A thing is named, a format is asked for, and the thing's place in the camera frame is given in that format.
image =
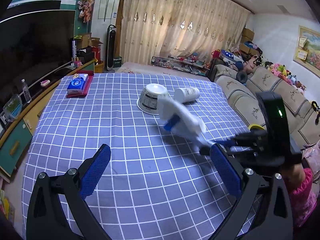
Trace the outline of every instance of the blue plaid tablecloth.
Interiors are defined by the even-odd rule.
[[[221,139],[247,129],[222,89],[175,76],[104,73],[95,74],[85,98],[66,98],[70,80],[61,80],[31,142],[22,188],[23,234],[37,175],[78,168],[106,143],[111,161],[86,202],[113,240],[208,239],[234,199],[208,157],[166,132],[164,121],[142,112],[136,102],[149,83],[166,86],[171,96],[175,88],[197,87],[200,98],[186,106],[206,124],[206,139]],[[81,234],[65,198],[60,199],[72,230]],[[240,233],[254,214],[252,209]]]

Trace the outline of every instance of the person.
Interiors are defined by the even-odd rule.
[[[294,226],[300,228],[317,205],[318,196],[312,190],[312,170],[303,168],[300,163],[288,169],[282,169],[281,175],[289,194]]]

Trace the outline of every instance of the beige curtain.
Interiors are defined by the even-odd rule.
[[[236,46],[249,11],[231,0],[124,0],[123,17],[123,62],[149,65],[193,52],[209,62],[215,49]]]
[[[198,52],[206,62],[212,51],[236,46],[250,13],[231,0],[180,0],[176,12],[160,54]]]
[[[177,0],[124,0],[120,55],[150,65],[159,55]]]

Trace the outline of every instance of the plastic bottle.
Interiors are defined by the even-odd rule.
[[[177,88],[174,91],[174,100],[179,103],[195,101],[200,96],[200,91],[195,87]]]
[[[22,79],[21,81],[22,81],[22,91],[23,91],[24,97],[26,98],[27,103],[30,103],[31,102],[31,96],[30,96],[30,92],[29,92],[29,89],[28,89],[28,85],[24,81],[24,79]]]

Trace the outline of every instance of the beige sofa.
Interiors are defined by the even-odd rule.
[[[297,145],[303,148],[304,144],[316,143],[320,139],[320,124],[315,124],[317,113],[292,86],[263,67],[255,68],[248,75],[246,86],[235,80],[236,73],[224,65],[216,65],[213,70],[214,82],[222,88],[228,104],[247,126],[253,123],[266,125],[255,93],[274,91],[283,98],[289,132]]]

